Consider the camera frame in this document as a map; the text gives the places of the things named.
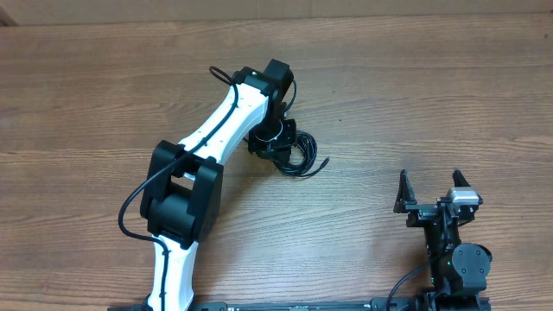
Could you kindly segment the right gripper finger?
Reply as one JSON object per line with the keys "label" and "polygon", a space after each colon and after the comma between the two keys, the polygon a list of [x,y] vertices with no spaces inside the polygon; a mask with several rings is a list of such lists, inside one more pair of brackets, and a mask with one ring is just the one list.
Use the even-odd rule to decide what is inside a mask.
{"label": "right gripper finger", "polygon": [[408,213],[411,206],[416,205],[416,196],[408,179],[408,172],[403,169],[400,172],[397,198],[393,207],[394,213]]}
{"label": "right gripper finger", "polygon": [[458,168],[452,173],[452,179],[454,181],[454,187],[470,187],[470,184]]}

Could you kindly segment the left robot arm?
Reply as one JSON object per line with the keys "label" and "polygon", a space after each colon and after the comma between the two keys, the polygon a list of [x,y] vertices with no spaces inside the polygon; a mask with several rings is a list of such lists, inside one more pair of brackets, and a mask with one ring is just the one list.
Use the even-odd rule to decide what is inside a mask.
{"label": "left robot arm", "polygon": [[155,276],[144,309],[186,310],[192,304],[196,251],[219,215],[224,165],[242,140],[258,157],[284,164],[296,144],[296,123],[283,98],[294,83],[289,65],[271,60],[228,75],[211,73],[229,90],[207,121],[178,143],[155,147],[142,188],[140,214],[155,246]]}

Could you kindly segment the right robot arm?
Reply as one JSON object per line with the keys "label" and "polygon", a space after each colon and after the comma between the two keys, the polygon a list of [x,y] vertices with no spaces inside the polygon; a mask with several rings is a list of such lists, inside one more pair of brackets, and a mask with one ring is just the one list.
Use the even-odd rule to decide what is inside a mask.
{"label": "right robot arm", "polygon": [[[489,310],[490,302],[480,297],[493,261],[481,244],[463,243],[459,228],[474,220],[483,199],[460,170],[452,173],[454,186],[434,204],[419,204],[406,170],[400,173],[394,213],[407,215],[408,227],[424,230],[429,261],[402,277],[386,298],[387,310]],[[403,283],[429,269],[430,288],[413,298],[396,299]]]}

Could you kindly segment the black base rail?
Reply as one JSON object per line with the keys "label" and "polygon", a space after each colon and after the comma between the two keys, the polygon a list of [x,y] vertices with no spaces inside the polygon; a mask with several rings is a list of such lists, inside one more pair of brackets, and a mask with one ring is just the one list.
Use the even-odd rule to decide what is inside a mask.
{"label": "black base rail", "polygon": [[191,311],[419,311],[419,310],[482,310],[491,311],[492,306],[487,298],[480,299],[480,305],[476,301],[461,301],[445,299],[437,300],[435,306],[426,306],[417,298],[392,298],[387,307],[387,299],[383,297],[372,298],[370,301],[327,301],[315,303],[257,303],[257,304],[226,304],[218,302],[193,302],[188,308]]}

